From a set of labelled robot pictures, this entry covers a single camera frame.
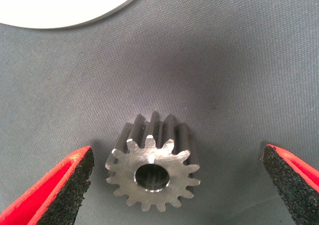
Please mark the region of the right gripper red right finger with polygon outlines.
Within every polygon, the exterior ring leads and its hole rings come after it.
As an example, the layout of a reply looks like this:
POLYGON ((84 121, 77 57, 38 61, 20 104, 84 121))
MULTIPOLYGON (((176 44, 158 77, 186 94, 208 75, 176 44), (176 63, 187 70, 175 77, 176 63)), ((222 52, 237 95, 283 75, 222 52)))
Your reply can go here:
POLYGON ((290 151, 266 144, 264 167, 297 225, 319 223, 319 171, 290 151))

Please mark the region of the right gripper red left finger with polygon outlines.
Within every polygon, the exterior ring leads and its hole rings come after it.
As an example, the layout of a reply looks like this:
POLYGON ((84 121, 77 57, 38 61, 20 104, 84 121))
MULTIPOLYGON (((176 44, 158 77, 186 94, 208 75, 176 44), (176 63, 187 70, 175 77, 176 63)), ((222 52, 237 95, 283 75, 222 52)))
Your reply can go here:
POLYGON ((94 167, 91 146, 79 148, 40 178, 0 215, 2 225, 72 225, 94 167))

